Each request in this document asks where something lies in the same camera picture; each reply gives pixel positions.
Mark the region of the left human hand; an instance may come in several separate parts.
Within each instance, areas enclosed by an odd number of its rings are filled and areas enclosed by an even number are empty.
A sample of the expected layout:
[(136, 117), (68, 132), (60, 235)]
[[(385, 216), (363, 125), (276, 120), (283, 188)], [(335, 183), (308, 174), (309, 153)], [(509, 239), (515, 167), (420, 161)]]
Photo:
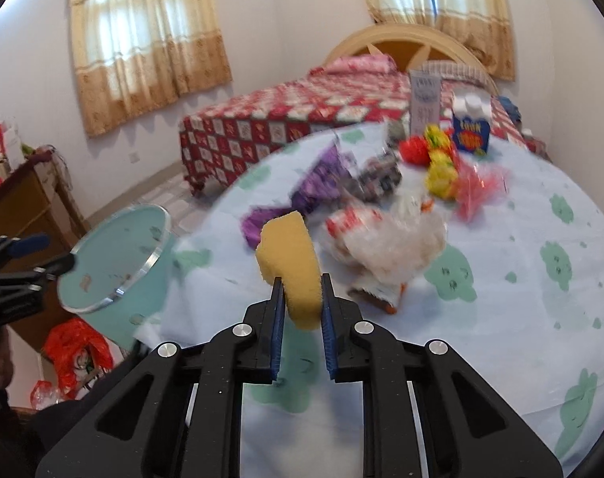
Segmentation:
[(10, 345), (10, 336), (7, 327), (0, 329), (0, 390), (6, 390), (12, 377), (14, 376), (15, 366), (12, 362), (12, 346)]

